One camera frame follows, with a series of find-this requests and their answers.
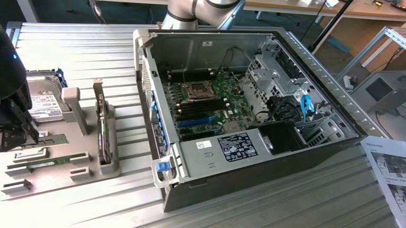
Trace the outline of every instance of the blue tab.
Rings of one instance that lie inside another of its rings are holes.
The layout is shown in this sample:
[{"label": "blue tab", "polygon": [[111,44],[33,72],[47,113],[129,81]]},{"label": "blue tab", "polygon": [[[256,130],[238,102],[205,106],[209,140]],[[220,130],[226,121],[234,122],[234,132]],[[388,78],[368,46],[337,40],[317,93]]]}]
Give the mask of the blue tab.
[{"label": "blue tab", "polygon": [[169,170],[172,170],[172,163],[169,161],[157,164],[157,171],[164,172]]}]

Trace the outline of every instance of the green circuit board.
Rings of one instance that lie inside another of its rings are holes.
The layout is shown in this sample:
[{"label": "green circuit board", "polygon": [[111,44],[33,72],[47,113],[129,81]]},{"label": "green circuit board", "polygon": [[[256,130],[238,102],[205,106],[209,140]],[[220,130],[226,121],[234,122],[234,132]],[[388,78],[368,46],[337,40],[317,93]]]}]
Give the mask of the green circuit board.
[{"label": "green circuit board", "polygon": [[[213,118],[212,123],[201,124],[196,126],[178,128],[177,116],[181,114],[177,112],[177,103],[180,103],[180,95],[177,94],[177,88],[182,88],[184,83],[170,83],[165,82],[165,94],[172,109],[173,119],[178,135],[182,136],[182,129],[189,129],[189,134],[196,134],[206,131],[216,131],[217,135],[226,134],[224,125],[226,122],[237,121],[242,130],[246,130],[253,124],[254,116],[252,113],[250,105],[244,95],[238,94],[240,82],[229,74],[229,72],[221,71],[214,80],[210,81],[197,81],[190,83],[210,82],[212,89],[216,93],[217,98],[226,97],[230,100],[230,106],[228,109],[206,112],[208,116]],[[189,92],[182,88],[182,99],[184,102],[189,97]]]}]

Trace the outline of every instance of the hard drive label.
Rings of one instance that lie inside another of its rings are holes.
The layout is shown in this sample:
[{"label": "hard drive label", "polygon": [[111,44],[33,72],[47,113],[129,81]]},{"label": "hard drive label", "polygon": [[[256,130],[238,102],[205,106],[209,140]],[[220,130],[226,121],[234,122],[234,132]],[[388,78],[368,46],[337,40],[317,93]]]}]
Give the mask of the hard drive label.
[{"label": "hard drive label", "polygon": [[31,100],[30,114],[34,119],[63,115],[54,95],[31,96]]},{"label": "hard drive label", "polygon": [[218,142],[229,162],[258,155],[248,133],[218,138]]}]

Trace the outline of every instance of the power supply label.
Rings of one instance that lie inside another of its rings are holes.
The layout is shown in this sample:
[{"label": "power supply label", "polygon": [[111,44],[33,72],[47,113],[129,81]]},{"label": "power supply label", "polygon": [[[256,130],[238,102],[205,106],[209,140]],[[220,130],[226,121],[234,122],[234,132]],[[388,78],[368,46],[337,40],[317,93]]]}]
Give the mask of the power supply label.
[{"label": "power supply label", "polygon": [[236,162],[258,155],[248,133],[218,138],[226,160]]}]

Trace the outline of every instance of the floor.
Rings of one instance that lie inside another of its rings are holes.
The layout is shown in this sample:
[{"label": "floor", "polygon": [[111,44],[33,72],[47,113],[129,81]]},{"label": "floor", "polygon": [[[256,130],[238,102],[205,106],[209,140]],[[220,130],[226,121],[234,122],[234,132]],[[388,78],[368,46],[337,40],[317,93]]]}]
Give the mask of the floor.
[{"label": "floor", "polygon": [[[67,5],[65,1],[55,0],[33,0],[38,12],[39,20],[43,23],[99,23],[86,0],[71,0],[73,11],[67,12]],[[99,1],[98,5],[102,9],[103,17],[109,24],[156,24],[164,21],[166,16],[166,6],[154,4],[133,4]],[[274,26],[285,27],[292,31],[297,37],[302,37],[304,33],[314,19],[310,15],[264,13],[262,19],[256,19],[254,11],[245,10],[237,18],[237,26]],[[6,26],[9,21],[25,21],[25,16],[19,9],[17,0],[2,1],[0,3],[0,24]],[[313,24],[309,30],[304,43],[309,46],[317,39],[322,27]],[[316,56],[333,74],[341,72],[353,57],[344,53],[328,42],[322,45]],[[356,66],[352,70],[351,76],[357,76],[359,81],[369,75],[369,71]],[[406,115],[406,108],[400,107],[400,112]],[[397,140],[406,140],[406,119],[403,117],[393,117],[391,114],[380,116],[380,121],[389,131],[391,135]]]}]

